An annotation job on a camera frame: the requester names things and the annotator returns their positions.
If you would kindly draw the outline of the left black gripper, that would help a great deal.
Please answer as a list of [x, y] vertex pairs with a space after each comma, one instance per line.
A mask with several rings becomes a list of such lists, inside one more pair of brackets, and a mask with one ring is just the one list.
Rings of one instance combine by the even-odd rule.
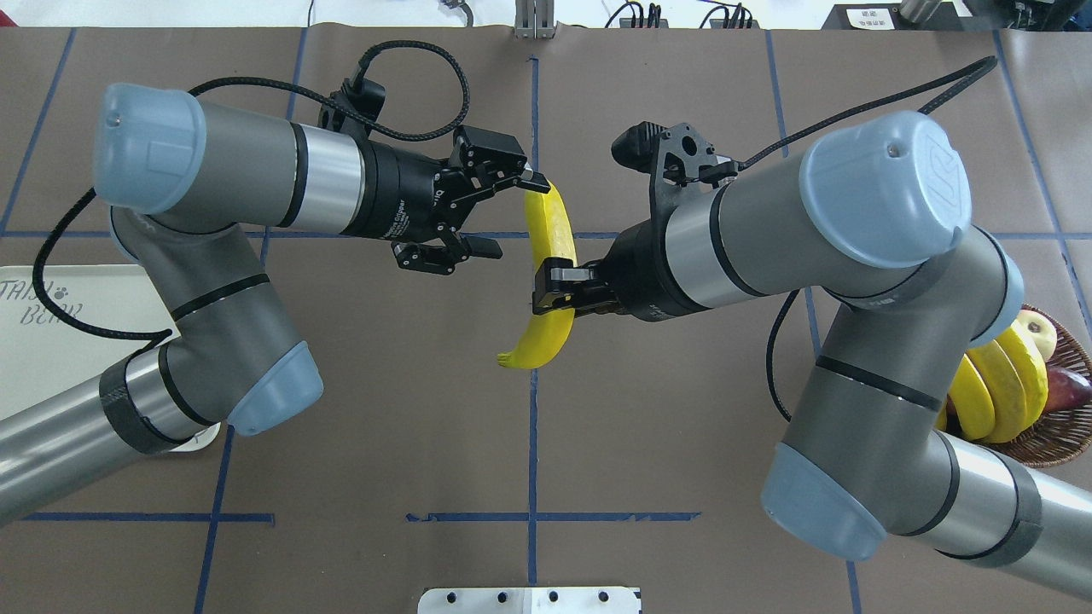
[[[363, 237], [396, 240], [392, 253], [399, 268], [452, 275], [458, 264], [472, 258], [502, 259], [498, 241], [456, 232], [441, 232], [441, 245], [422, 244], [438, 238], [432, 222], [434, 179], [446, 162], [378, 142], [367, 143], [363, 160]], [[476, 205], [510, 188], [539, 194], [550, 191], [549, 180], [531, 169], [514, 135], [468, 125], [454, 130], [450, 170], [456, 174], [453, 206]]]

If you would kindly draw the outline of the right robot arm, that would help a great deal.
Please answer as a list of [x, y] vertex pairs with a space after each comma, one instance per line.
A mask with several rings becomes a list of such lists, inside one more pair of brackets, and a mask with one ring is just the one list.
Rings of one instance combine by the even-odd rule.
[[775, 448], [765, 513], [839, 559], [870, 559], [894, 534], [1089, 598], [1089, 492], [933, 427], [968, 349], [1025, 296], [972, 222], [940, 123], [888, 113], [756, 172], [686, 123], [636, 125], [612, 153], [650, 176], [650, 219], [597, 261], [547, 258], [535, 314], [660, 321], [824, 288], [841, 307]]

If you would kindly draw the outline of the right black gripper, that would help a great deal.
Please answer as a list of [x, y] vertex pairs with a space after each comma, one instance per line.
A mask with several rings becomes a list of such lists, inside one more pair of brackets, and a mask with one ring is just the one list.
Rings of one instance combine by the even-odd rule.
[[543, 260], [531, 290], [531, 312], [602, 312], [608, 287], [624, 310], [651, 322], [723, 306], [726, 275], [710, 223], [656, 227], [644, 222], [624, 231], [603, 261]]

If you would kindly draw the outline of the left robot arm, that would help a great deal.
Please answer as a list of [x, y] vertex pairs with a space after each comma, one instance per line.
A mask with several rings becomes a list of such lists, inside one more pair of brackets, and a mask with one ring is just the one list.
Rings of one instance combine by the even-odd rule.
[[515, 137], [450, 125], [444, 160], [371, 140], [385, 90], [346, 80], [316, 127], [129, 83], [102, 98], [95, 194], [178, 336], [3, 421], [3, 522], [164, 454], [221, 423], [252, 436], [311, 408], [323, 383], [245, 224], [389, 240], [397, 267], [451, 275], [492, 240], [460, 232], [508, 188], [541, 194]]

